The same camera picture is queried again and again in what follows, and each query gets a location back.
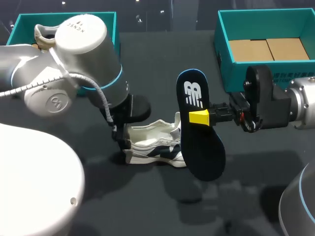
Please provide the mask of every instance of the cable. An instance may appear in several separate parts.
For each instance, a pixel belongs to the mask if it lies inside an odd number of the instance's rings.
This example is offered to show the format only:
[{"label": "cable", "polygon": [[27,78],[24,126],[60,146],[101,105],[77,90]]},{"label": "cable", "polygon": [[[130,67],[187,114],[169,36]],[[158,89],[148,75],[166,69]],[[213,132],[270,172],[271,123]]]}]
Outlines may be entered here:
[{"label": "cable", "polygon": [[[98,84],[94,80],[92,80],[91,78],[89,78],[87,76],[84,76],[84,75],[72,74],[71,73],[70,77],[78,79],[78,80],[86,81],[89,84],[91,84],[92,87],[95,88],[95,90],[97,91],[98,95],[102,99],[102,103],[103,103],[103,106],[104,106],[104,109],[105,109],[105,113],[106,113],[107,122],[112,124],[114,121],[113,121],[113,119],[112,119],[112,117],[110,115],[107,99],[106,99],[102,89],[98,86]],[[66,79],[66,78],[63,77],[63,76],[59,76],[59,77],[49,78],[49,79],[46,79],[46,80],[43,80],[43,81],[39,81],[39,82],[34,82],[34,83],[31,83],[31,84],[28,84],[28,85],[24,85],[22,87],[11,89],[11,90],[8,90],[8,91],[5,91],[5,92],[0,92],[0,97],[12,96],[12,95],[24,92],[24,91],[32,89],[32,88],[35,88],[35,87],[38,87],[38,86],[42,86],[42,85],[45,85],[45,84],[48,84],[48,83],[51,83],[51,82],[54,82],[54,81],[63,80],[63,79]]]}]

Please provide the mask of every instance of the teal box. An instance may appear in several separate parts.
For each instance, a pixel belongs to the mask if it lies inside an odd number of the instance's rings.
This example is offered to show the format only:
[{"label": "teal box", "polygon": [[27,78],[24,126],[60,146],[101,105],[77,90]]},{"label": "teal box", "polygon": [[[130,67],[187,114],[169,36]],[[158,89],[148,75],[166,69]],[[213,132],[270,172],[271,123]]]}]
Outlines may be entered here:
[{"label": "teal box", "polygon": [[[229,40],[300,38],[310,60],[236,62]],[[246,70],[266,64],[274,82],[286,88],[293,78],[315,74],[315,12],[312,8],[218,11],[214,46],[226,92],[244,91]]]},{"label": "teal box", "polygon": [[107,33],[113,41],[115,52],[120,55],[119,32],[117,29],[116,12],[71,12],[71,13],[37,13],[20,14],[16,20],[14,29],[8,39],[7,45],[32,44],[34,39],[34,27],[36,24],[44,26],[57,26],[70,17],[80,14],[92,14],[98,16],[106,24]]}]

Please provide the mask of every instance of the white sneaker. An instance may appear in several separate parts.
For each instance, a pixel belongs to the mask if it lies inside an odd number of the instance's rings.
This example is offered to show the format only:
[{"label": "white sneaker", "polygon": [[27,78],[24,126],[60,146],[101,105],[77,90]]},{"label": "white sneaker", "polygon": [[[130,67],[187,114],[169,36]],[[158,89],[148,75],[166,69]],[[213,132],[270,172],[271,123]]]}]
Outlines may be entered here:
[{"label": "white sneaker", "polygon": [[42,25],[35,25],[34,36],[37,45],[40,49],[49,50],[55,45],[55,34],[59,26],[48,27]]},{"label": "white sneaker", "polygon": [[161,119],[146,126],[127,127],[127,139],[131,149],[124,150],[126,163],[148,164],[166,162],[174,167],[185,167],[181,142],[181,117],[175,114],[175,122],[170,124]]}]

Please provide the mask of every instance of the black table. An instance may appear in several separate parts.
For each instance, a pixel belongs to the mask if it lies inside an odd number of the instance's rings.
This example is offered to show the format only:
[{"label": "black table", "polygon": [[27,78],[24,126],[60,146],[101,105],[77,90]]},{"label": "black table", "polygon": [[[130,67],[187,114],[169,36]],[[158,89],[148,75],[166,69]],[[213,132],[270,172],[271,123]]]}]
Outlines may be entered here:
[{"label": "black table", "polygon": [[[121,33],[130,90],[152,104],[151,117],[142,124],[159,118],[173,122],[176,79],[185,69],[205,73],[211,102],[228,101],[213,34]],[[201,182],[188,169],[124,164],[110,128],[86,98],[77,98],[64,117],[54,120],[33,115],[19,99],[1,99],[0,111],[0,122],[53,134],[83,160],[85,202],[70,236],[282,235],[281,193],[315,152],[315,130],[299,131],[290,124],[249,134],[233,122],[220,123],[215,130],[226,147],[226,170],[216,181]]]}]

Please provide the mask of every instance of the navy insole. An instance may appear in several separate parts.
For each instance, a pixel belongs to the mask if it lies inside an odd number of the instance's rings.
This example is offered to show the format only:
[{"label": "navy insole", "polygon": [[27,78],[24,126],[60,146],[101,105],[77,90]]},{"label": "navy insole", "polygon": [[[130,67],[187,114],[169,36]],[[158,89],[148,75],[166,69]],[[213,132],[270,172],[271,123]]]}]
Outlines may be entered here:
[{"label": "navy insole", "polygon": [[197,69],[182,72],[176,83],[181,113],[181,150],[190,172],[198,179],[219,178],[225,168],[225,149],[213,127],[189,122],[189,112],[210,108],[206,76]]}]

